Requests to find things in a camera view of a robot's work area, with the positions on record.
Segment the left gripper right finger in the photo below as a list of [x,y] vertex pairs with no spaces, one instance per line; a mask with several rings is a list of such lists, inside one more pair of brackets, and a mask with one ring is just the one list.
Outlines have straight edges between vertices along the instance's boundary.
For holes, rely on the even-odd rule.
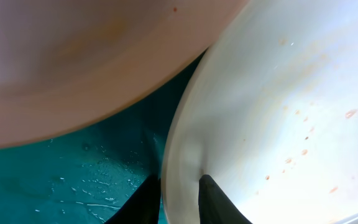
[[199,180],[198,206],[201,224],[252,224],[207,174]]

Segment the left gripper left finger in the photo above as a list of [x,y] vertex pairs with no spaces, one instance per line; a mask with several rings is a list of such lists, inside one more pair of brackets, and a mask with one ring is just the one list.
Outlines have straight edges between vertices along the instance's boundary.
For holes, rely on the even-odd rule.
[[160,199],[160,179],[150,175],[105,224],[157,224]]

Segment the white plate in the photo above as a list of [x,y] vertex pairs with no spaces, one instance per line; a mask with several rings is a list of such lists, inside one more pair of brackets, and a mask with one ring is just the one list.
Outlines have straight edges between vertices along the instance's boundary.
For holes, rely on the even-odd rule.
[[252,223],[358,223],[358,0],[246,4],[175,113],[167,222],[199,222],[203,174]]
[[206,50],[240,0],[0,0],[0,148],[117,113]]

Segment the teal plastic tray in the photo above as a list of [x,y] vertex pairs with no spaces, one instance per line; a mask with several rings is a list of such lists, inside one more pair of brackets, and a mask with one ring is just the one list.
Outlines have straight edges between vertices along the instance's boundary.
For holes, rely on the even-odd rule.
[[199,59],[114,116],[64,136],[0,150],[0,224],[104,223],[158,172]]

